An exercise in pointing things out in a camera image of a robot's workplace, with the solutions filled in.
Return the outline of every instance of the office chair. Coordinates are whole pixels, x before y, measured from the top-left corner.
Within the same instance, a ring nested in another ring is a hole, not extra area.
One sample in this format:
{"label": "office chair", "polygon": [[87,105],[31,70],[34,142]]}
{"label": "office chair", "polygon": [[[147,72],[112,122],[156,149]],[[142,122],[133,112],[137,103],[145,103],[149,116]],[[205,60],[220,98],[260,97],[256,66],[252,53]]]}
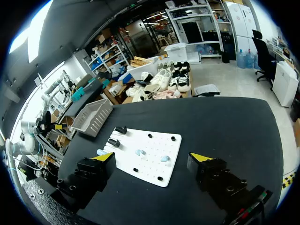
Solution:
{"label": "office chair", "polygon": [[270,54],[269,50],[267,48],[267,45],[264,41],[262,41],[262,34],[261,32],[257,30],[253,31],[253,41],[256,46],[257,52],[258,52],[258,66],[262,69],[262,71],[257,70],[255,74],[261,73],[262,76],[257,78],[257,82],[259,82],[260,79],[266,78],[267,81],[271,84],[271,90],[273,87],[272,81],[275,78],[275,72],[276,72],[276,63],[273,61],[275,60]]}

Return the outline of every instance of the black and yellow tape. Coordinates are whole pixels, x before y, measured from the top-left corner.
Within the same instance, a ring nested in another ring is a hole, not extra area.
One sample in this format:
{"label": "black and yellow tape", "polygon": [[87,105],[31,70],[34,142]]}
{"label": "black and yellow tape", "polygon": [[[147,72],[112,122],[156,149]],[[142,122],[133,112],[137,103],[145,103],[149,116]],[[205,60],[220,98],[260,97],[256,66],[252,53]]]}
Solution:
{"label": "black and yellow tape", "polygon": [[292,173],[291,175],[285,177],[285,178],[283,179],[282,189],[281,189],[281,190],[283,190],[283,189],[285,189],[286,187],[288,187],[289,185],[291,185],[292,182],[294,181],[295,176],[296,176],[296,172],[294,172],[294,173]]}

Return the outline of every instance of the white cabinet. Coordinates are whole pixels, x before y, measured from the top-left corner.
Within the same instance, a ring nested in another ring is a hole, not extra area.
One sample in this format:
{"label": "white cabinet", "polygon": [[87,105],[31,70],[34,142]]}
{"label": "white cabinet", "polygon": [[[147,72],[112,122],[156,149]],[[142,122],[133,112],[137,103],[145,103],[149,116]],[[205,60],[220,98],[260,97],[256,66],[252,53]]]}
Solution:
{"label": "white cabinet", "polygon": [[280,104],[284,107],[291,107],[295,97],[298,80],[296,72],[288,64],[277,63],[273,92]]}

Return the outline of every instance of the desk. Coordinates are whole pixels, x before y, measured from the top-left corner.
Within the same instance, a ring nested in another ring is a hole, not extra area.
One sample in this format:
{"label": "desk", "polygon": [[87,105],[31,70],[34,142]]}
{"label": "desk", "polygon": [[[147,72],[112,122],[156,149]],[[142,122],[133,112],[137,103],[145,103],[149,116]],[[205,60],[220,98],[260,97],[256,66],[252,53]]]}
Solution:
{"label": "desk", "polygon": [[102,225],[221,224],[226,216],[187,170],[189,152],[221,158],[248,189],[262,185],[274,194],[266,216],[276,209],[283,155],[275,117],[266,101],[241,97],[191,97],[114,105],[96,138],[76,133],[59,169],[66,178],[76,162],[96,156],[116,126],[181,134],[168,187],[158,187],[116,169],[78,215]]}

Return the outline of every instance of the white container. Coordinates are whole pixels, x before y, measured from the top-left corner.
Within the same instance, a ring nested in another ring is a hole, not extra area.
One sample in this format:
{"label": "white container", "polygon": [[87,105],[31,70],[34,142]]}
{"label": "white container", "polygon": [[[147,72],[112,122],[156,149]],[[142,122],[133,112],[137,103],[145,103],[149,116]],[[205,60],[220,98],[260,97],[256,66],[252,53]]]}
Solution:
{"label": "white container", "polygon": [[76,116],[71,128],[96,137],[112,110],[108,99],[88,103]]}
{"label": "white container", "polygon": [[155,76],[158,73],[158,56],[154,57],[151,63],[127,70],[127,73],[131,74],[135,80],[142,79],[142,72],[148,72]]}
{"label": "white container", "polygon": [[286,63],[279,62],[276,66],[273,92],[281,106],[291,107],[298,87],[296,72]]}
{"label": "white container", "polygon": [[188,60],[186,43],[168,45],[165,48],[165,51],[170,57],[170,60],[173,60],[174,62],[185,62]]}

